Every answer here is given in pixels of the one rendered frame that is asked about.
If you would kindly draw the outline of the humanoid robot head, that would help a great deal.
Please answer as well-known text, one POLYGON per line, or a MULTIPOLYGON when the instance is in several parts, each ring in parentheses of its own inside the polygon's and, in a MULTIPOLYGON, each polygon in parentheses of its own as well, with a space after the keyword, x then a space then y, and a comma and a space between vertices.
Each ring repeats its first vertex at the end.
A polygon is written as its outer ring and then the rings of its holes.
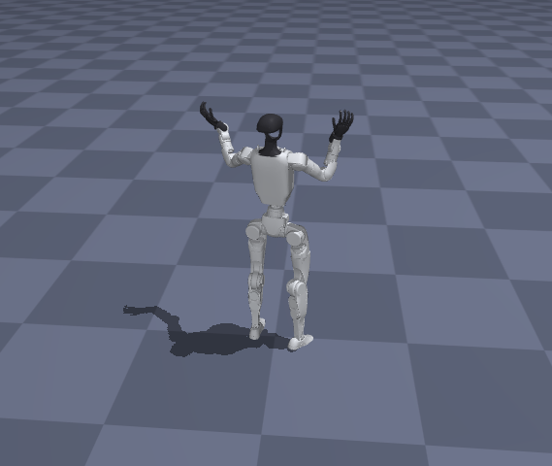
POLYGON ((277 157, 275 155, 280 155, 281 151, 277 148, 276 141, 281 137, 282 134, 282 124, 283 120, 280 116, 275 114, 266 114, 263 115, 257 123, 257 131, 264 133, 266 136, 265 147, 258 152, 262 156, 277 157), (277 137, 272 137, 270 133, 277 132, 279 134, 277 137))

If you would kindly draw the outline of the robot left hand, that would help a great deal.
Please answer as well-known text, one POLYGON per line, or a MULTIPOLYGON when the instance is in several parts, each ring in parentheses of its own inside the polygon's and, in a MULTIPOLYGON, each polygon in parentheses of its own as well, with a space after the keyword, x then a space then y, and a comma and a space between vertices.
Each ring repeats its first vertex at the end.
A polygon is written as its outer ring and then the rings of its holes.
POLYGON ((206 110, 206 102, 205 103, 203 102, 201 104, 200 113, 206 119, 207 122, 209 122, 211 125, 214 126, 214 129, 219 128, 222 131, 227 130, 227 126, 222 121, 217 121, 217 119, 213 116, 211 108, 210 108, 210 113, 206 110))

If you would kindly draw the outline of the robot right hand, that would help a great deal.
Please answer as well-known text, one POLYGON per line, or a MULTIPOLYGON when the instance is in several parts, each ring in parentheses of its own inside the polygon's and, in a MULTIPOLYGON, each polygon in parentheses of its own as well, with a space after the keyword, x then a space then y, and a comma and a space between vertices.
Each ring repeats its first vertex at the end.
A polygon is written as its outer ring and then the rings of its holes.
POLYGON ((334 117, 332 118, 334 131, 332 132, 329 138, 330 143, 332 143, 334 139, 341 140, 343 137, 343 134, 347 132, 347 130, 349 129, 349 126, 352 124, 354 115, 353 113, 351 113, 351 118, 350 118, 350 111, 348 111, 347 113, 348 113, 348 116, 346 119, 346 110, 344 110, 344 116, 342 119, 342 113, 340 110, 340 119, 337 125, 335 123, 335 118, 334 117))

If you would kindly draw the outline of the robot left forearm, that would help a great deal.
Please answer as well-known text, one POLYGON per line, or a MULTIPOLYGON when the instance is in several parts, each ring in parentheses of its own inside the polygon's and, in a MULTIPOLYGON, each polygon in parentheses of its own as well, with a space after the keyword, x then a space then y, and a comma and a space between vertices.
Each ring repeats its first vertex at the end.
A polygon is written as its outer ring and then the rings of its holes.
POLYGON ((221 129, 217 128, 217 132, 219 134, 218 138, 219 138, 219 142, 220 142, 220 145, 221 145, 221 148, 222 148, 222 156, 225 160, 225 163, 226 165, 230 165, 230 156, 228 153, 232 153, 234 152, 234 148, 232 147, 232 143, 231 143, 231 139, 230 139, 230 136, 229 136, 229 127, 226 123, 224 123, 226 126, 227 126, 227 130, 226 131, 222 131, 221 129))

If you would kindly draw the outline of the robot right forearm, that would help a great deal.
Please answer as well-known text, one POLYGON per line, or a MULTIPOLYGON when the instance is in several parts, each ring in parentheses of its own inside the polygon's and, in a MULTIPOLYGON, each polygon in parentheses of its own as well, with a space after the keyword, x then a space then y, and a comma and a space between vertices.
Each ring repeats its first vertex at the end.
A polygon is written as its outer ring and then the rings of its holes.
POLYGON ((326 155, 326 159, 324 160, 324 164, 325 166, 327 166, 324 172, 324 178, 326 180, 330 180, 336 172, 337 164, 338 164, 337 159, 340 151, 341 151, 341 140, 334 139, 333 142, 330 143, 328 146, 328 152, 326 155))

